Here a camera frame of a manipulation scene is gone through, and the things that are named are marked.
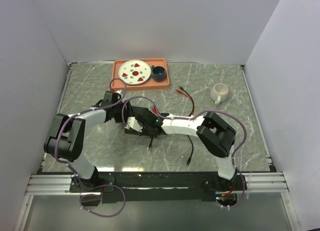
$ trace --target mug handle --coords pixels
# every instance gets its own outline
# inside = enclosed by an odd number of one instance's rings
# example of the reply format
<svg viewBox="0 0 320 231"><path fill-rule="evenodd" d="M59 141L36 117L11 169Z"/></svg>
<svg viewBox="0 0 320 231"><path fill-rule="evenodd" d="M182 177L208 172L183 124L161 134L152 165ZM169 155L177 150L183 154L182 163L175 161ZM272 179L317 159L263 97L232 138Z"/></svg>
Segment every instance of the mug handle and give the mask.
<svg viewBox="0 0 320 231"><path fill-rule="evenodd" d="M215 105L219 105L219 104L220 104L220 101L221 101L221 96L218 96L217 101L215 101Z"/></svg>

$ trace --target dark blue cup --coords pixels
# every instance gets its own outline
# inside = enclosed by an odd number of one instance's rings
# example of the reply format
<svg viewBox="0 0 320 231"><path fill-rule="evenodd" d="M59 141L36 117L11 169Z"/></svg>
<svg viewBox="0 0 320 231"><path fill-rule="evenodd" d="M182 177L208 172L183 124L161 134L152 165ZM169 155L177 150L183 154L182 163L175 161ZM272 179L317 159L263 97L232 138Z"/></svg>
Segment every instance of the dark blue cup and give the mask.
<svg viewBox="0 0 320 231"><path fill-rule="evenodd" d="M166 69L161 66L154 66L152 65L151 67L151 77L153 78L154 81L156 82L162 82L163 80L166 79Z"/></svg>

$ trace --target orange tray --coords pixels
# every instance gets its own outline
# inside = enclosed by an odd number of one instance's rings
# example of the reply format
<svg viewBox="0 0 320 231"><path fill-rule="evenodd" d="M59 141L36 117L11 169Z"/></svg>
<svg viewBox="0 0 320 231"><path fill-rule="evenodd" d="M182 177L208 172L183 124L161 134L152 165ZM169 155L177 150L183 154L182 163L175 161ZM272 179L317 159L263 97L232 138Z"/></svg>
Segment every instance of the orange tray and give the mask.
<svg viewBox="0 0 320 231"><path fill-rule="evenodd" d="M113 63L113 71L112 71L112 78L119 78L118 75L118 69L119 67L126 61L129 61L132 59L124 59L124 60L116 60ZM170 81L169 81L169 74L168 74L168 67L166 60L164 58L139 58L138 60L142 60L146 62L150 67L152 65L154 66L161 66L164 67L166 78L165 80L161 82L156 82L152 77L149 78L149 80L145 83L142 83L140 85L129 85L127 84L127 91L144 91L144 90L168 90L170 88ZM120 80L115 80L111 84L111 88L115 91L117 90L123 90L124 84Z"/></svg>

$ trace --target gray marble surface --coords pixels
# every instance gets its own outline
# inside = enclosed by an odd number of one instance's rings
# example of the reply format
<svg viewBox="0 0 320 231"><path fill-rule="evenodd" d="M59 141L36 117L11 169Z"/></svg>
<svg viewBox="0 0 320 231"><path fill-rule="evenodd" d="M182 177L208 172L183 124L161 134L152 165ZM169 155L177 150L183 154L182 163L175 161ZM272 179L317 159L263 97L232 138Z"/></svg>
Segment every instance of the gray marble surface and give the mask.
<svg viewBox="0 0 320 231"><path fill-rule="evenodd" d="M113 64L73 64L63 97L60 113L72 114L88 109L102 99L109 90ZM246 172L269 171L266 151L259 132L253 106L239 65L212 65L196 63L169 63L171 87L168 90L131 91L127 97L143 95L157 104L160 112L187 116L192 103L175 91L184 87L195 102L195 113L206 109L226 111L238 117L247 129L247 141L235 156L237 166ZM211 88L223 83L229 87L229 95L220 105L210 98ZM144 99L132 100L135 106L148 107ZM223 117L237 132L236 145L243 138L241 127L231 118ZM217 171L215 160L199 138L191 137L194 154L186 165L191 144L185 135L161 135L155 138L152 150L147 151L149 137L124 133L122 123L113 120L93 127L86 135L83 151L87 159L101 171L183 172ZM68 172L68 168L47 155L44 172Z"/></svg>

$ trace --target white backdrop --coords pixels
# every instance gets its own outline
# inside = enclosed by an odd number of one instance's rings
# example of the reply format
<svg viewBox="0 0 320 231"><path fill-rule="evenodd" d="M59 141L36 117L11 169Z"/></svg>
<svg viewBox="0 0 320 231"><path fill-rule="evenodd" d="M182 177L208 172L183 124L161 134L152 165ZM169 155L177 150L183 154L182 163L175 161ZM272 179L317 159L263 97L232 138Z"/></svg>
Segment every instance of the white backdrop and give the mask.
<svg viewBox="0 0 320 231"><path fill-rule="evenodd" d="M302 230L320 228L320 0L280 0L245 65Z"/></svg>
<svg viewBox="0 0 320 231"><path fill-rule="evenodd" d="M11 231L68 70L30 0L0 0L0 230Z"/></svg>
<svg viewBox="0 0 320 231"><path fill-rule="evenodd" d="M245 64L279 0L32 0L67 62Z"/></svg>

